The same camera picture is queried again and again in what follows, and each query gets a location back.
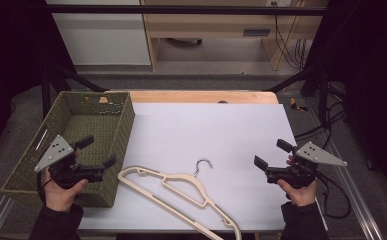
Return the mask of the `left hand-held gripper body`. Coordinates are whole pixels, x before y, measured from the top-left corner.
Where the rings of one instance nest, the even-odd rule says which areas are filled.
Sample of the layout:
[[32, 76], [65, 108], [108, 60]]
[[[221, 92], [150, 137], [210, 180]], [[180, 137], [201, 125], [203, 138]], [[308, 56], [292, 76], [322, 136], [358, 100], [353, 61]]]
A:
[[77, 151], [61, 135], [57, 135], [35, 166], [34, 172], [49, 170], [50, 177], [64, 189], [72, 188], [82, 179], [89, 183], [102, 182], [105, 171], [103, 165], [78, 163]]

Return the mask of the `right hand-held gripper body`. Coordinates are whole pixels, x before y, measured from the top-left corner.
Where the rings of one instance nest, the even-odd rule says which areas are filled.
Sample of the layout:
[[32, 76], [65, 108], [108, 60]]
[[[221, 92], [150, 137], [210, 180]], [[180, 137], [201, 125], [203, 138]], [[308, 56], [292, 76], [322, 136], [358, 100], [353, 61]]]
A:
[[312, 142], [302, 147], [294, 146], [294, 164], [285, 168], [269, 167], [265, 171], [268, 183], [276, 183], [279, 179], [288, 182], [293, 188], [309, 186], [317, 177], [318, 165], [334, 165], [347, 167], [348, 163], [318, 147]]

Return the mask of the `green woven basket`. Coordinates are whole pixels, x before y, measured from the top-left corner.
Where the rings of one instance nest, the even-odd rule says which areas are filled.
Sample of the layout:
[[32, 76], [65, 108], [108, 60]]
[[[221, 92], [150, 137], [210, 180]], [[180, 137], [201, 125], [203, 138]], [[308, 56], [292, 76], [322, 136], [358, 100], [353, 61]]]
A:
[[89, 184], [75, 203], [82, 207], [111, 208], [134, 119], [133, 104], [127, 92], [59, 93], [1, 192], [28, 206], [39, 206], [41, 200], [34, 167], [46, 149], [58, 135], [69, 143], [92, 135], [94, 142], [81, 151], [77, 161], [83, 165], [99, 165], [114, 155], [116, 163], [105, 171], [101, 182]]

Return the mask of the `person's right hand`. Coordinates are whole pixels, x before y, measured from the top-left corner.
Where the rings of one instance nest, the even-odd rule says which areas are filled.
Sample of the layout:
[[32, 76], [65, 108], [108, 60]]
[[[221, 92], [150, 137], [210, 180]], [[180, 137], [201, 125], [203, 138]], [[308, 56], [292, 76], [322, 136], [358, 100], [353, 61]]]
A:
[[277, 185], [290, 197], [293, 205], [303, 207], [315, 202], [317, 192], [316, 181], [313, 181], [309, 186], [300, 189], [293, 188], [283, 179], [279, 179]]

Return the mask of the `person's left hand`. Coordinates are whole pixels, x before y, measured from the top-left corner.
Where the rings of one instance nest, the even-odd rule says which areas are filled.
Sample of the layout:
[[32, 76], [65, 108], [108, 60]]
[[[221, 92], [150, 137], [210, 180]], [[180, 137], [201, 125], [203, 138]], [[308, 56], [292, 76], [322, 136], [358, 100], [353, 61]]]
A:
[[50, 177], [49, 170], [46, 170], [43, 183], [45, 205], [49, 209], [57, 212], [69, 212], [74, 199], [84, 191], [87, 185], [88, 181], [82, 179], [70, 189], [61, 188]]

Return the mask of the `yellow and black tool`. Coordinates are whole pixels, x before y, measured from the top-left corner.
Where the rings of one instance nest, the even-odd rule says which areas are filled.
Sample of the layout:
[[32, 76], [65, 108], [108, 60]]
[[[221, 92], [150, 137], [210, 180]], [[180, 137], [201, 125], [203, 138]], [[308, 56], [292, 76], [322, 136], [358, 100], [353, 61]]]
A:
[[301, 111], [301, 112], [307, 112], [308, 111], [307, 107], [298, 106], [295, 98], [290, 98], [290, 107], [293, 110], [298, 110], [298, 111]]

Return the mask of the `white table sheet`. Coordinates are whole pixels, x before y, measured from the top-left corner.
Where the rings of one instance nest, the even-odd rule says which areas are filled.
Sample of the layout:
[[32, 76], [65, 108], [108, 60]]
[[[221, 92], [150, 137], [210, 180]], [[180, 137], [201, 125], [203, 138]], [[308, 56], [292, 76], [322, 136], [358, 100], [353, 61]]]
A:
[[[242, 232], [282, 230], [285, 193], [268, 184], [254, 165], [257, 155], [271, 167], [286, 166], [278, 139], [296, 144], [281, 104], [134, 104], [136, 117], [123, 168], [141, 166], [167, 174], [193, 175]], [[159, 178], [127, 179], [181, 210], [210, 230], [231, 232], [209, 206], [197, 207]], [[113, 208], [85, 208], [80, 229], [116, 232], [195, 231], [145, 196], [120, 183]]]

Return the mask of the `black curtain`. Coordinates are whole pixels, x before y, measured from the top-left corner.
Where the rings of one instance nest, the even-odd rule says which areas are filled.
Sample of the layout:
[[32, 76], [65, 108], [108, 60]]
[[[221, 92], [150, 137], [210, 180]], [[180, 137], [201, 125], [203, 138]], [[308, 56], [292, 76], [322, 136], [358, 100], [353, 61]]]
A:
[[346, 88], [346, 108], [367, 156], [387, 177], [387, 0], [328, 0], [308, 62], [339, 26], [324, 69]]
[[73, 62], [46, 0], [0, 0], [0, 134], [12, 98], [41, 83], [42, 71]]

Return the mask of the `white cabinet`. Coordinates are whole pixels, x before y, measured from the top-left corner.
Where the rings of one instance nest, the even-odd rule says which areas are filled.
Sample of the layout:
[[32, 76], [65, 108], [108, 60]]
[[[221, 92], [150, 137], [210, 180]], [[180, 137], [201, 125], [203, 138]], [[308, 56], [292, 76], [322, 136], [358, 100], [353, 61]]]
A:
[[141, 14], [53, 13], [71, 60], [85, 65], [149, 65]]

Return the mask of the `wooden desk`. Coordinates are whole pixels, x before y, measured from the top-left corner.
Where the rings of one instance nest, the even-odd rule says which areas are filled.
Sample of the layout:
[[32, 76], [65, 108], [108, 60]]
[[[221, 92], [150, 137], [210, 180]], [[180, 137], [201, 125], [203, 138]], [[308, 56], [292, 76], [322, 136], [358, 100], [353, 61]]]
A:
[[[199, 5], [240, 7], [324, 8], [329, 0], [140, 0], [146, 5]], [[257, 38], [262, 41], [274, 70], [293, 54], [295, 39], [314, 40], [320, 16], [145, 14], [146, 32], [154, 41], [163, 38]]]

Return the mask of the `black metal frame stand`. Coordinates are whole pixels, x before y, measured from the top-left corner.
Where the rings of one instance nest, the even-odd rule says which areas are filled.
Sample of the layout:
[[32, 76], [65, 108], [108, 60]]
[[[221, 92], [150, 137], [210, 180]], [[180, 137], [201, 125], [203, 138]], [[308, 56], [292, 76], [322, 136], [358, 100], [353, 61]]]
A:
[[311, 66], [300, 71], [299, 73], [294, 74], [281, 83], [266, 89], [266, 92], [277, 93], [300, 80], [304, 80], [304, 83], [300, 89], [300, 94], [303, 97], [312, 97], [316, 91], [319, 91], [318, 119], [324, 127], [327, 127], [327, 96], [329, 92], [329, 80], [322, 66], [319, 66], [318, 64], [312, 64]]
[[52, 106], [50, 87], [53, 87], [57, 93], [60, 93], [61, 91], [70, 91], [71, 87], [67, 83], [67, 79], [74, 80], [93, 92], [106, 91], [105, 88], [90, 82], [89, 80], [81, 77], [75, 72], [66, 69], [61, 65], [47, 66], [44, 68], [41, 74], [43, 117], [46, 117]]

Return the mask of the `black horizontal frame bar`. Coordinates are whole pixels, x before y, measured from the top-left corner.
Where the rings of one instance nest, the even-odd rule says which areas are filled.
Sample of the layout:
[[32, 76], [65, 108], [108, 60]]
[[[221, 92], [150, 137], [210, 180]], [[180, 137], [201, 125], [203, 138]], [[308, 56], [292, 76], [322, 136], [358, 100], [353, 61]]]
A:
[[237, 6], [174, 6], [174, 5], [69, 5], [52, 4], [45, 9], [51, 13], [80, 14], [210, 14], [210, 15], [282, 15], [324, 16], [325, 8], [301, 7], [237, 7]]

